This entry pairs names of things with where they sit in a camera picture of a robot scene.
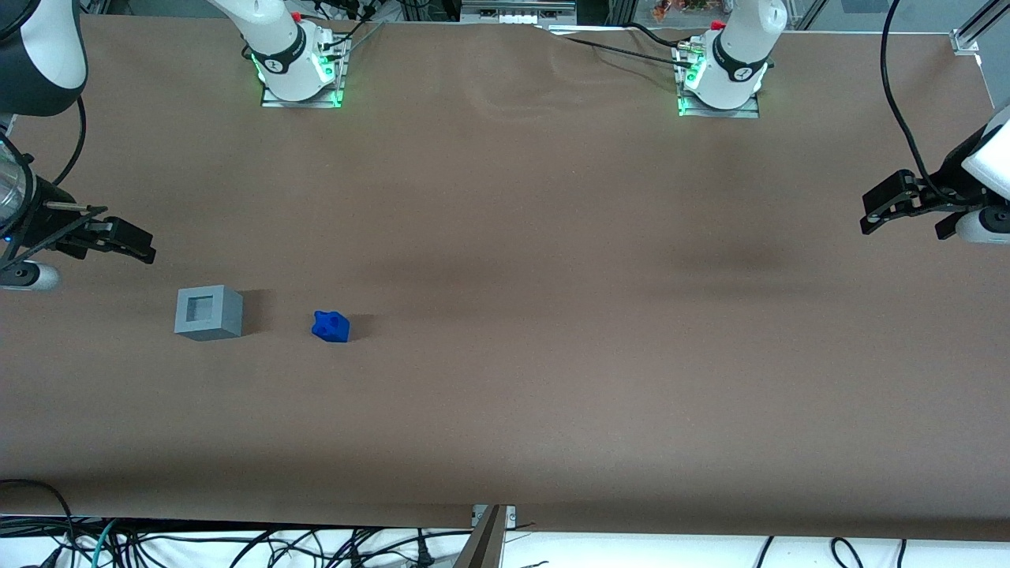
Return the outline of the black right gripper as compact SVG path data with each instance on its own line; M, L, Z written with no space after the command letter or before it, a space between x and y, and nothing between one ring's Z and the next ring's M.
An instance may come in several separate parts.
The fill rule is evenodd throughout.
M154 263L154 236L119 217L97 217L107 208L79 204L38 177L12 179L12 260L26 261L43 249L79 260L87 251L129 256Z

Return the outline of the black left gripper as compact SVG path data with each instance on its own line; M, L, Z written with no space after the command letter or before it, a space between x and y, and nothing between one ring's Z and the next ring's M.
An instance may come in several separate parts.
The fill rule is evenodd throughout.
M861 234L869 236L885 223L903 217L945 213L937 225L937 236L946 240L988 240L982 226L982 206L986 190L982 183L963 168L963 161L981 147L980 141L964 141L946 155L939 170L930 174L899 170L862 195L863 212L858 220Z

